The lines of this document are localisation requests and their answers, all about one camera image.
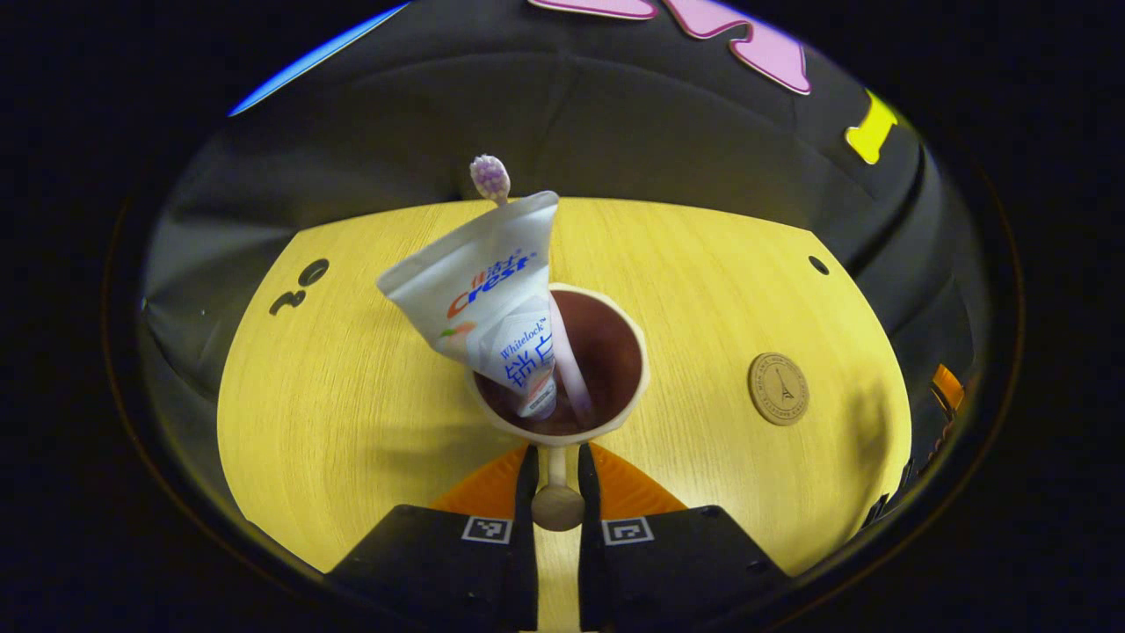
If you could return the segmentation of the wooden desktop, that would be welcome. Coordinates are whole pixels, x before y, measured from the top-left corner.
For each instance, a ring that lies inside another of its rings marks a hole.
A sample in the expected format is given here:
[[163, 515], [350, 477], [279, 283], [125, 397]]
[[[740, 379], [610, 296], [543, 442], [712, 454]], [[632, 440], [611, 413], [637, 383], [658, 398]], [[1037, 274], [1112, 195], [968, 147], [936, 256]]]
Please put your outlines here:
[[[518, 447], [376, 287], [485, 212], [417, 206], [302, 230], [258, 288], [220, 378], [222, 472], [240, 510], [330, 571], [394, 506], [428, 506]], [[814, 234], [738, 214], [565, 198], [555, 283], [606, 293], [644, 331], [650, 385], [598, 445], [691, 507], [722, 506], [788, 575], [842, 548], [896, 492], [911, 405], [867, 300]], [[790, 427], [747, 376], [782, 353], [810, 389]]]

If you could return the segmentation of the beige cup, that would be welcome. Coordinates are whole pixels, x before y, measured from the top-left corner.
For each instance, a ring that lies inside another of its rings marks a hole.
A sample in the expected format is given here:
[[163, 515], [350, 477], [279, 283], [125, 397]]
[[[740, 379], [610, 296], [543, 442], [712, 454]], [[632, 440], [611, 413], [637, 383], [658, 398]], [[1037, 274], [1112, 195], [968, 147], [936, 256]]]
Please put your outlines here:
[[650, 361], [642, 329], [606, 293], [562, 283], [549, 288], [570, 345], [555, 371], [555, 412], [544, 421], [519, 419], [508, 389], [472, 370], [465, 382], [495, 428], [538, 447], [547, 477], [532, 492], [531, 516], [539, 528], [565, 532], [578, 528], [593, 509], [590, 494], [568, 483], [567, 450], [624, 425], [650, 385]]

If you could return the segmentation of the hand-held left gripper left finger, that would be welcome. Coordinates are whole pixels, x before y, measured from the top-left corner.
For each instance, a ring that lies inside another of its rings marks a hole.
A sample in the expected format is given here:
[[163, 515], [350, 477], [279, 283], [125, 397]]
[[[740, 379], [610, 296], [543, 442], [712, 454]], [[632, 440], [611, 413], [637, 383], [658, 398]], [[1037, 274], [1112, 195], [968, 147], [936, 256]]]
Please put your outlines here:
[[522, 633], [538, 629], [531, 500], [537, 447], [510, 450], [430, 507], [395, 506], [327, 573], [381, 612], [390, 633]]

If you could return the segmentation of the black backdrop cloth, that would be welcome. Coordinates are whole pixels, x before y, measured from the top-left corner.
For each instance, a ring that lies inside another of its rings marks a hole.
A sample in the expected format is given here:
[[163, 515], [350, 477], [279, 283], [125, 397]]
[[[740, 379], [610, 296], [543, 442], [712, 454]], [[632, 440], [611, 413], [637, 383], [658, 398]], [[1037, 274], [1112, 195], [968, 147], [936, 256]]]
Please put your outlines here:
[[881, 160], [845, 132], [868, 96], [824, 53], [699, 4], [632, 21], [550, 0], [411, 0], [189, 141], [154, 205], [138, 309], [166, 441], [220, 473], [222, 364], [266, 269], [302, 229], [472, 196], [493, 150], [520, 192], [703, 206], [812, 230], [860, 284], [904, 370], [916, 481], [940, 446], [928, 370], [976, 377], [991, 338], [976, 228], [935, 134], [901, 115]]

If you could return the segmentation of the round cork coaster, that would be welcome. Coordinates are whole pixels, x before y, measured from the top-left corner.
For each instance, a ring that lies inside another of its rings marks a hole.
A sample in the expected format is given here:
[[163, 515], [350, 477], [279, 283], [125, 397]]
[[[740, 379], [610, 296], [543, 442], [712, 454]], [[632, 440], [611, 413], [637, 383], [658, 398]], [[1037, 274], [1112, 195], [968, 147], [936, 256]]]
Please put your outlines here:
[[802, 369], [782, 353], [760, 353], [749, 365], [747, 383], [752, 404], [764, 421], [790, 427], [806, 416], [810, 389]]

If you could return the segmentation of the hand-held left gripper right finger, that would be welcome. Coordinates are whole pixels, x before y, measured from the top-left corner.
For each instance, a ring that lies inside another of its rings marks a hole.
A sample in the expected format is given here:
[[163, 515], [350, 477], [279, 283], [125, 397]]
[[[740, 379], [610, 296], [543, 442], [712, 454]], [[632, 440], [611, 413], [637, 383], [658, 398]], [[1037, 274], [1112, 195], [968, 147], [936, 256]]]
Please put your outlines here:
[[791, 588], [724, 508], [682, 506], [610, 450], [579, 447], [578, 483], [582, 630], [749, 633]]

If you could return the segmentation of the white toothpaste tube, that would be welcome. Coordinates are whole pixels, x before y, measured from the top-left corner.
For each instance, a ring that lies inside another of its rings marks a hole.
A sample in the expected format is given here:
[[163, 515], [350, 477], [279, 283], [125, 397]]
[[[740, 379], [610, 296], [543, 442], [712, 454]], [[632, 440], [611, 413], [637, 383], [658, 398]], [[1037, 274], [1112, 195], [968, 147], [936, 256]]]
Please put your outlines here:
[[435, 352], [511, 394], [519, 418], [555, 412], [549, 246], [559, 198], [490, 209], [386, 270], [377, 286]]

